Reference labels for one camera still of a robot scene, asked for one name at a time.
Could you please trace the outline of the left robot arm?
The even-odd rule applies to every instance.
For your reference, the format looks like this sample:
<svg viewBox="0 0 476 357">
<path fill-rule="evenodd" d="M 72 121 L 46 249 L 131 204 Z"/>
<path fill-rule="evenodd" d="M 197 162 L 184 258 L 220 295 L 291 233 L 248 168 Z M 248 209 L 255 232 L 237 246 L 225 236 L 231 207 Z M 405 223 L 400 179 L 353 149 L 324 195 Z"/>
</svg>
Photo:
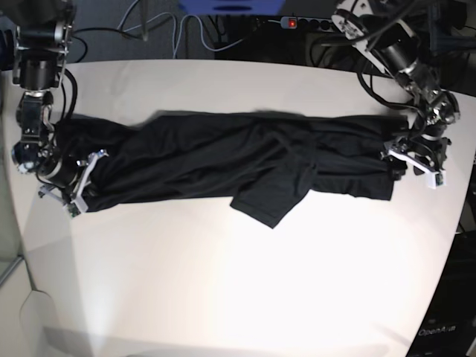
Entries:
<svg viewBox="0 0 476 357">
<path fill-rule="evenodd" d="M 383 156 L 410 164 L 427 185 L 437 189 L 446 185 L 448 126 L 460 118 L 456 97 L 443 89 L 436 75 L 419 56 L 419 39 L 404 17 L 416 1 L 338 1 L 332 22 L 362 56 L 363 66 L 372 64 L 389 75 L 411 97 L 411 104 L 391 103 L 377 95 L 358 73 L 364 90 L 392 110 L 413 110 L 413 126 L 385 143 Z"/>
</svg>

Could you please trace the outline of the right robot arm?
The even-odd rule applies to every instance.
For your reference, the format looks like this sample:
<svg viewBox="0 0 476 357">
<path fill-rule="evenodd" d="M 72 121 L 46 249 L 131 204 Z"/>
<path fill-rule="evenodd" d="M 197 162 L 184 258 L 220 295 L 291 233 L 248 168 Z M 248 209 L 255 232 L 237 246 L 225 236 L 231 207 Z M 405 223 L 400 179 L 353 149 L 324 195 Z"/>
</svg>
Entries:
<svg viewBox="0 0 476 357">
<path fill-rule="evenodd" d="M 60 121 L 51 122 L 52 91 L 68 78 L 77 93 L 77 82 L 66 68 L 75 13 L 71 1 L 1 2 L 1 14 L 16 26 L 12 82 L 24 92 L 16 110 L 21 138 L 12 159 L 20 173 L 42 182 L 39 196 L 56 199 L 72 218 L 88 211 L 83 191 L 97 162 L 107 155 L 101 149 L 75 158 L 69 144 L 58 144 L 57 133 L 71 119 L 75 97 Z"/>
</svg>

